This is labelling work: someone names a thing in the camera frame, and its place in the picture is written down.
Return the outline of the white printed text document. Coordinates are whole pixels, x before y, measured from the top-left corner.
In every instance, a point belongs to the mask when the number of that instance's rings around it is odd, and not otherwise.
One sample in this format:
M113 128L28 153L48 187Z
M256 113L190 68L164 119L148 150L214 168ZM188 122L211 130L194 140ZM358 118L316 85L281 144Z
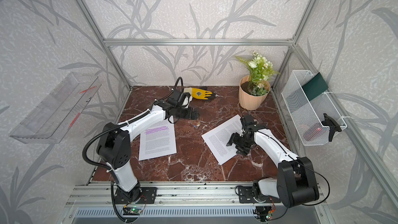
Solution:
M202 135L205 144L209 147L219 165L223 165L236 155L235 145L227 146L234 133L242 134L240 115L235 115Z

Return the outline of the document with purple highlight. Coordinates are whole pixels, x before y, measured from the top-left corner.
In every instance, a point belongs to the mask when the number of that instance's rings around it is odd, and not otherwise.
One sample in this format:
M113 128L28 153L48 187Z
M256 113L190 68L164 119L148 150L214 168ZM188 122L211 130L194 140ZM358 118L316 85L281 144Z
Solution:
M139 161L176 153L175 125L168 120L158 122L140 134Z

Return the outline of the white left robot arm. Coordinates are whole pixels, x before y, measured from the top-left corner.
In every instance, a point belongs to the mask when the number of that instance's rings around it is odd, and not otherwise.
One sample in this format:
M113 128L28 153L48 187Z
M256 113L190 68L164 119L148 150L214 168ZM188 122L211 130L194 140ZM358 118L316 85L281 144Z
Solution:
M141 186L130 164L131 142L152 125L169 119L196 120L199 112L190 106L172 105L156 101L151 109L118 124L105 125L96 148L97 154L105 162L106 171L114 179L119 193L128 201L136 202L142 195Z

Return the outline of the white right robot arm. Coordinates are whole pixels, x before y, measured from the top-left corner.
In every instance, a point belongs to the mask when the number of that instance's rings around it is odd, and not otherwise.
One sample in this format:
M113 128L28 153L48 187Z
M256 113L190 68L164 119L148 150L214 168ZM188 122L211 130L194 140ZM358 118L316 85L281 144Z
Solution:
M272 198L291 208L306 205L319 199L318 184L312 162L299 157L285 147L265 125L255 121L252 115L241 119L241 133L233 133L227 146L235 145L237 154L246 156L255 146L261 147L276 165L277 178L255 180L248 199L263 203Z

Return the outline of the peach flower pot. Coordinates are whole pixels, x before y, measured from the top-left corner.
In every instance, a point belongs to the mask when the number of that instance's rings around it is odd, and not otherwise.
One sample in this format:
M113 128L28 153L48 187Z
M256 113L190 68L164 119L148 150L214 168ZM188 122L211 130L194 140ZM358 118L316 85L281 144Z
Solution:
M242 89L242 85L249 81L249 75L244 76L239 83L239 104L242 108L248 111L255 111L257 110L260 105L265 101L267 98L268 93L271 90L271 85L268 81L265 82L265 89L267 93L263 96L253 96Z

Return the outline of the red object in basket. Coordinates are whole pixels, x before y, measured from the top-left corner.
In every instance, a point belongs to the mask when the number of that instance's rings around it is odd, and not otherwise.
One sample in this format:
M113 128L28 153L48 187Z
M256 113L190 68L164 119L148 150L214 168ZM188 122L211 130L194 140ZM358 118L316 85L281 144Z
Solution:
M303 137L306 141L312 141L322 136L323 133L323 125L321 123L315 123L307 131L305 131Z

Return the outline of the green artificial plant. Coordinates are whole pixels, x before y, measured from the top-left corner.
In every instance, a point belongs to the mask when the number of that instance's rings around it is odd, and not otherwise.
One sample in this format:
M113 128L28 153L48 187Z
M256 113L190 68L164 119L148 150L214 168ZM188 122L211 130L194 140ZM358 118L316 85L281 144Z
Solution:
M252 52L251 59L235 57L249 71L249 80L244 91L252 96L264 96L269 92L266 83L278 72L274 70L273 63L257 51Z

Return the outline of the black clamp on basket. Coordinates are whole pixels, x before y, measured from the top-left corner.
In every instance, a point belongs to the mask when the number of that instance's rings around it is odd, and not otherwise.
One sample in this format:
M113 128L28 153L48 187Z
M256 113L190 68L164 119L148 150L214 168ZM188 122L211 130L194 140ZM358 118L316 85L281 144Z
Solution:
M326 113L323 114L324 120L321 121L323 126L329 127L329 135L328 135L328 141L332 142L334 135L336 132L342 132L341 126L337 123L335 119L327 115Z

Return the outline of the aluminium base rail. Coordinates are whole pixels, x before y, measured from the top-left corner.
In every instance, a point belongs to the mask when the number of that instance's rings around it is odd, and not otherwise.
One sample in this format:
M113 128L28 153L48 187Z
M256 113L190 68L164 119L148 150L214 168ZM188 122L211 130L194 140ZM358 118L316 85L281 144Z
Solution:
M155 206L239 206L237 185L251 187L252 182L182 182L182 181L142 181L142 187L157 188ZM106 207L111 206L109 181L93 181L90 184L76 186L66 207Z

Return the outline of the clear acrylic wall shelf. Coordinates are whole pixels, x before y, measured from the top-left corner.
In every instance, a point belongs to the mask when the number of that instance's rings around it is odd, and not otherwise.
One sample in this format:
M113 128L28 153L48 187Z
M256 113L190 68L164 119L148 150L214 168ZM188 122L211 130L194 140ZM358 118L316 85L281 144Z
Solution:
M98 76L69 73L10 133L24 144L58 144L101 87Z

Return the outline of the aluminium cage frame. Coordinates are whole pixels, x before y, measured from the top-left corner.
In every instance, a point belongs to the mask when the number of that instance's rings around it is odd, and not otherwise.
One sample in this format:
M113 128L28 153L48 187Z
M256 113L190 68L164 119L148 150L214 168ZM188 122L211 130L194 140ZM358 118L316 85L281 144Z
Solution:
M311 15L315 10L316 5L320 0L309 0L305 8L304 14L300 20L298 28L293 37L288 39L105 39L100 32L92 13L89 10L85 0L74 0L84 19L86 20L90 30L95 36L95 44L99 46L106 58L111 62L111 65L121 77L123 83L129 88L132 85L127 80L125 73L117 63L113 56L110 46L287 46L288 52L284 58L282 69L285 69L292 55L300 60L300 63L313 73L318 72L318 69L309 60L308 55L304 52L302 47L298 44L305 27L307 26ZM347 118L347 135L350 138L353 146L357 149L357 153L362 157L368 168L374 175L374 178L379 183L381 189L385 192L394 207L398 206L398 181L394 178L392 173L387 169L385 163L372 149L370 143L365 139L360 132L358 126L348 115L347 110L343 107L333 92L328 92L331 102L338 111Z

